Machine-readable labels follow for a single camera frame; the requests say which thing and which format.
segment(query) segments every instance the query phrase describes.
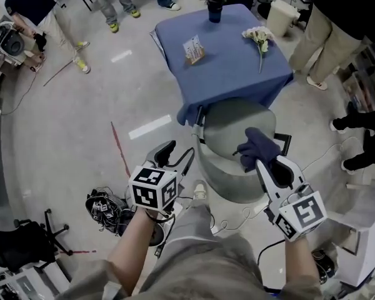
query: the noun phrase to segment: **purple cloth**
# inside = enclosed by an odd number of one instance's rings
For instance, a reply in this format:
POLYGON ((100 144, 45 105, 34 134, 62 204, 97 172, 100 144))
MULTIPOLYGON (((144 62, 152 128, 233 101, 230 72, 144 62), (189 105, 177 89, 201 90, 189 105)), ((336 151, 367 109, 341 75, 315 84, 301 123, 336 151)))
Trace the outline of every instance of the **purple cloth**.
POLYGON ((261 23, 242 4, 224 6, 221 22, 211 23, 207 8, 161 21, 156 34, 174 74, 183 105, 177 121, 193 125, 198 107, 229 98, 245 98, 269 107, 282 88, 293 80, 293 72, 278 46, 271 42, 261 73, 256 44, 242 32, 261 23), (183 44, 199 36, 205 57, 190 66, 183 44))
POLYGON ((257 159, 260 159, 265 165, 281 154, 279 146, 269 139, 256 127, 249 127, 244 132, 247 136, 247 142, 237 146, 240 153, 241 164, 245 167, 244 172, 248 173, 256 168, 257 159))

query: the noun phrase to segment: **dark blue glove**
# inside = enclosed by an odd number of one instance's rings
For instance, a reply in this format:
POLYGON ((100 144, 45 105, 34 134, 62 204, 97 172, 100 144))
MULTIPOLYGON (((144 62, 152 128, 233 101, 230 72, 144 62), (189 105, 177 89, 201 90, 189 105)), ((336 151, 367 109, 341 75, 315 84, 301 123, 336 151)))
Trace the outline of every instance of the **dark blue glove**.
POLYGON ((244 166, 244 172, 248 173, 256 168, 257 159, 260 159, 265 165, 281 154, 279 146, 269 139, 256 127, 249 127, 244 132, 247 136, 247 142, 237 146, 240 153, 240 162, 244 166))

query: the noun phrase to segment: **black pants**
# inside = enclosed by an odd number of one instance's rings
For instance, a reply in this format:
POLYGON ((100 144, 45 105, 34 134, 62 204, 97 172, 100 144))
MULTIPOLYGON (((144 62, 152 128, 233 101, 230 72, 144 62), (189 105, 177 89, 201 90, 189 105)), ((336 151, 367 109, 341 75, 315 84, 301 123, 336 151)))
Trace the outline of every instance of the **black pants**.
MULTIPOLYGON (((369 113, 354 113, 342 119, 335 119, 333 124, 336 129, 366 128, 375 131, 375 111, 369 113)), ((347 170, 366 168, 375 163, 375 135, 369 139, 364 148, 364 153, 358 154, 352 159, 345 160, 344 167, 347 170)))

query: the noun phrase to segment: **black shirt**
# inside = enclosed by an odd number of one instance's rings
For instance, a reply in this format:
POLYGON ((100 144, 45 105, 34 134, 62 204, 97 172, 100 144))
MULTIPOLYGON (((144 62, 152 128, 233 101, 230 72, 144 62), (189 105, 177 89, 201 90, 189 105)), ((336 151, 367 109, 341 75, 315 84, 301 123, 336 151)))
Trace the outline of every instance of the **black shirt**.
POLYGON ((4 4, 10 16, 18 13, 37 26, 49 14, 56 2, 54 0, 6 0, 4 4))
POLYGON ((314 5, 354 39, 362 40, 375 26, 375 0, 314 0, 314 5))

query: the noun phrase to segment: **blue tablecloth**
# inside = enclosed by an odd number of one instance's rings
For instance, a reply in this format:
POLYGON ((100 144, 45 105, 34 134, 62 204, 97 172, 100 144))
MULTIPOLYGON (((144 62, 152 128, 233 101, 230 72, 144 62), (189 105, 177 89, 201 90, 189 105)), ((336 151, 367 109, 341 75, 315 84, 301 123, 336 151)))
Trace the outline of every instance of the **blue tablecloth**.
POLYGON ((223 99, 248 98, 267 108, 281 89, 293 80, 282 52, 271 43, 259 73, 259 52, 254 41, 242 37, 246 29, 261 23, 242 4, 224 6, 220 23, 208 20, 208 10, 184 14, 160 22, 156 34, 164 48, 169 70, 181 88, 183 107, 177 120, 193 125, 198 107, 223 99), (186 62, 183 44, 198 35, 205 57, 186 62))

